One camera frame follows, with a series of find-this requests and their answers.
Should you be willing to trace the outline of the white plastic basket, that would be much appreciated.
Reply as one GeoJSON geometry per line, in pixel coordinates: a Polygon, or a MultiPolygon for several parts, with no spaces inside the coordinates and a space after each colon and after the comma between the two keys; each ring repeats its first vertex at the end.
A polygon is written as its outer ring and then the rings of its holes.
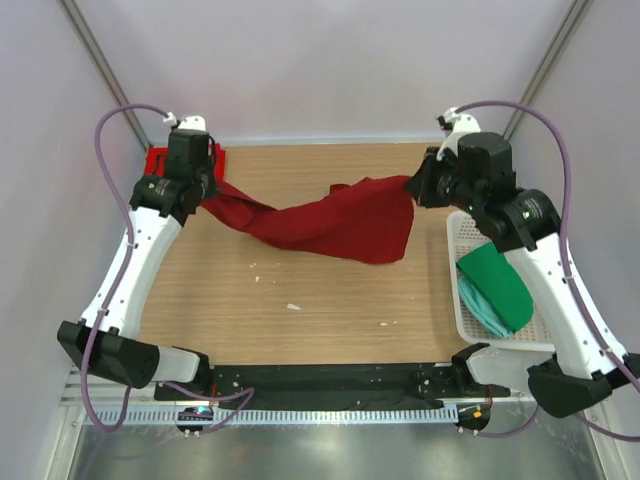
{"type": "Polygon", "coordinates": [[[504,255],[466,213],[447,217],[447,242],[456,329],[470,344],[551,352],[551,334],[531,295],[504,255]]]}

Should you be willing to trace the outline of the folded bright red t shirt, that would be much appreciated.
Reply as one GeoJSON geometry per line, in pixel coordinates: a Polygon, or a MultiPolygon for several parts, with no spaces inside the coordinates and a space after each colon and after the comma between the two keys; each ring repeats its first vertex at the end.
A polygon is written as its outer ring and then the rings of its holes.
{"type": "MultiPolygon", "coordinates": [[[[145,175],[164,175],[164,165],[168,154],[167,147],[151,147],[146,154],[145,175]]],[[[226,151],[219,143],[215,144],[213,155],[214,175],[216,180],[223,180],[226,167],[226,151]]]]}

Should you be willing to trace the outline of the dark red t shirt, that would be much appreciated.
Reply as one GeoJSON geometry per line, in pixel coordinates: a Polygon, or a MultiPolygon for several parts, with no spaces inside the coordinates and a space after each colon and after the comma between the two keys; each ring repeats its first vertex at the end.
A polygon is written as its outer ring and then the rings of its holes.
{"type": "Polygon", "coordinates": [[[229,183],[201,203],[219,222],[271,247],[371,265],[405,256],[414,221],[404,175],[334,184],[322,199],[276,209],[229,183]]]}

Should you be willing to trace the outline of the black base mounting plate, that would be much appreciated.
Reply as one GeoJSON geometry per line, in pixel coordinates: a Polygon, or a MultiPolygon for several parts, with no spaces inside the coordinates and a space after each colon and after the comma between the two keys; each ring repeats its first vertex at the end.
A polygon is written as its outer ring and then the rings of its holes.
{"type": "Polygon", "coordinates": [[[400,411],[436,409],[445,399],[507,398],[511,391],[486,386],[451,364],[218,365],[176,388],[155,389],[158,401],[238,397],[222,406],[235,409],[243,391],[254,393],[246,408],[265,411],[400,411]]]}

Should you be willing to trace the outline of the green t shirt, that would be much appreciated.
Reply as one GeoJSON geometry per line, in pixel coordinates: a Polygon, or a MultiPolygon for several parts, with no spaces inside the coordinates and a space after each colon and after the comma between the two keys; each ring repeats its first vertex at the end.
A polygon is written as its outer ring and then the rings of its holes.
{"type": "Polygon", "coordinates": [[[491,242],[463,255],[456,267],[459,278],[466,277],[479,290],[513,334],[531,321],[534,304],[527,287],[491,242]]]}

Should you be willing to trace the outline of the light teal t shirt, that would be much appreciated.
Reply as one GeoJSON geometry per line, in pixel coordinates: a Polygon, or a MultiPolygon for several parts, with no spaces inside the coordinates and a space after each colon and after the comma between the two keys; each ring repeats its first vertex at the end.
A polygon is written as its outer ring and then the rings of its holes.
{"type": "Polygon", "coordinates": [[[458,292],[461,301],[471,315],[494,337],[508,338],[513,331],[498,317],[489,302],[479,290],[464,276],[458,279],[458,292]]]}

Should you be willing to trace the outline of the aluminium frame rail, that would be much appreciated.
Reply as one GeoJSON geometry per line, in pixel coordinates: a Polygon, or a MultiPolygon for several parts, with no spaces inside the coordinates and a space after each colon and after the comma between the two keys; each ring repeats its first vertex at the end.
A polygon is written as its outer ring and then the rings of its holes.
{"type": "MultiPolygon", "coordinates": [[[[443,376],[437,374],[435,378],[419,380],[415,391],[418,394],[424,394],[427,399],[442,400],[449,403],[454,401],[471,401],[472,399],[479,399],[485,403],[488,403],[490,399],[493,399],[494,403],[506,402],[508,400],[533,401],[531,395],[515,390],[507,391],[497,386],[491,388],[480,386],[471,392],[464,393],[454,386],[453,381],[443,381],[443,379],[443,376]]],[[[119,400],[122,400],[126,387],[108,380],[91,377],[88,380],[88,390],[90,399],[95,405],[107,405],[115,404],[119,400]]],[[[82,403],[81,377],[79,371],[76,369],[72,369],[70,372],[63,389],[61,402],[63,404],[71,404],[73,402],[82,403]]]]}

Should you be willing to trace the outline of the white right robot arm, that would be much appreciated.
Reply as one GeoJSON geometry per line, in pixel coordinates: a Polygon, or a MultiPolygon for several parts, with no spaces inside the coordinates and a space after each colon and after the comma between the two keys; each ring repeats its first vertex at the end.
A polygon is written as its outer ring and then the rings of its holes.
{"type": "Polygon", "coordinates": [[[574,415],[638,379],[639,356],[589,301],[553,202],[517,186],[508,141],[479,132],[461,136],[456,149],[431,146],[405,188],[424,208],[469,214],[523,281],[554,345],[549,359],[527,369],[529,390],[546,413],[574,415]]]}

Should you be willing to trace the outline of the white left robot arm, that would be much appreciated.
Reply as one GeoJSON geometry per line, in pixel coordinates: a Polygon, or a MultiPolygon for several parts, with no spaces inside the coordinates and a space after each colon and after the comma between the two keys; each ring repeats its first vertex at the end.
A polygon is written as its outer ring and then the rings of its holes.
{"type": "Polygon", "coordinates": [[[110,268],[79,321],[65,321],[57,339],[88,375],[141,389],[151,382],[197,381],[205,355],[138,340],[155,277],[189,216],[216,191],[209,133],[199,117],[172,130],[161,173],[134,185],[129,224],[110,268]]]}

